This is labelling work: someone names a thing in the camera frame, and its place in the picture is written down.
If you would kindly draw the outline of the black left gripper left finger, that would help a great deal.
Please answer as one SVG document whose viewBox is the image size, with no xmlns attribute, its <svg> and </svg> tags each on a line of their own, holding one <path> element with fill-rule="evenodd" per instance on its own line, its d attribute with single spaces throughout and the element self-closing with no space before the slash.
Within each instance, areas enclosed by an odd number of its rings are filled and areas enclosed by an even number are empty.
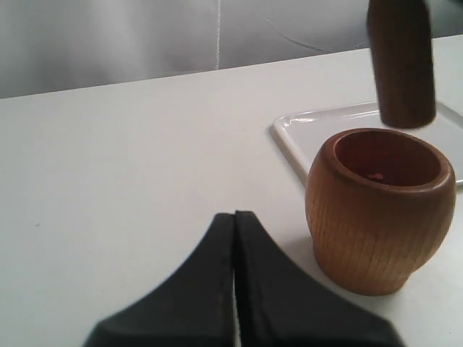
<svg viewBox="0 0 463 347">
<path fill-rule="evenodd" d="M 184 263 L 159 287 L 101 320 L 86 346 L 234 346 L 234 216 L 214 216 Z"/>
</svg>

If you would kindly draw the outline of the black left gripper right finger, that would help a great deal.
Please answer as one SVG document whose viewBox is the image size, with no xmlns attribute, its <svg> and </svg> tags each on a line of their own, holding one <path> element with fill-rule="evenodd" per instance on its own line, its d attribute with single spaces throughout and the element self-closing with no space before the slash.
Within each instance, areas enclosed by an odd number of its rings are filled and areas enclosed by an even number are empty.
<svg viewBox="0 0 463 347">
<path fill-rule="evenodd" d="M 387 320 L 299 268 L 250 211 L 234 214 L 234 279 L 243 346 L 401 346 Z"/>
</svg>

